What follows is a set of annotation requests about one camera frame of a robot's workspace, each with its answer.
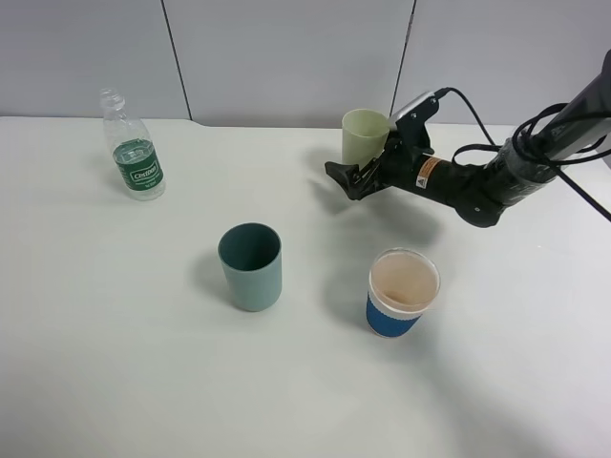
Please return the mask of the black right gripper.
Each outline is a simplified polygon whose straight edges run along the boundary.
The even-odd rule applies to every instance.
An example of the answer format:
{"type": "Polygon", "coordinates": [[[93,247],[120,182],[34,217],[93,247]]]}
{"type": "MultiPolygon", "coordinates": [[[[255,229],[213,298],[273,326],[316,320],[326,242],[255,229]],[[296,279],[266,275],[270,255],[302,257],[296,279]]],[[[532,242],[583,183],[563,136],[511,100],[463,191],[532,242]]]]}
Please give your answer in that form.
{"type": "Polygon", "coordinates": [[[466,172],[434,154],[427,114],[409,113],[395,122],[382,155],[363,168],[328,161],[325,172],[350,200],[397,188],[438,203],[462,203],[466,172]]]}

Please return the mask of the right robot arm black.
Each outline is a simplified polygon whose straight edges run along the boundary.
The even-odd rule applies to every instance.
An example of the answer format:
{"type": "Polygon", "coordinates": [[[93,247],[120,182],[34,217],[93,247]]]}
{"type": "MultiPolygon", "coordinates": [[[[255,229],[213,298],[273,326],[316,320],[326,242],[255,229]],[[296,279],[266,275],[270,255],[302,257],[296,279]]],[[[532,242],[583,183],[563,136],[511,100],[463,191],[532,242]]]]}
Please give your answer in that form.
{"type": "Polygon", "coordinates": [[[490,152],[484,165],[435,156],[426,129],[451,88],[421,94],[390,117],[390,134],[379,156],[364,165],[327,162],[326,173],[351,200],[390,187],[451,207],[479,228],[555,178],[560,178],[604,218],[610,213],[563,171],[606,157],[598,149],[610,134],[610,61],[572,101],[545,108],[519,125],[503,144],[493,141],[457,149],[490,152]]]}

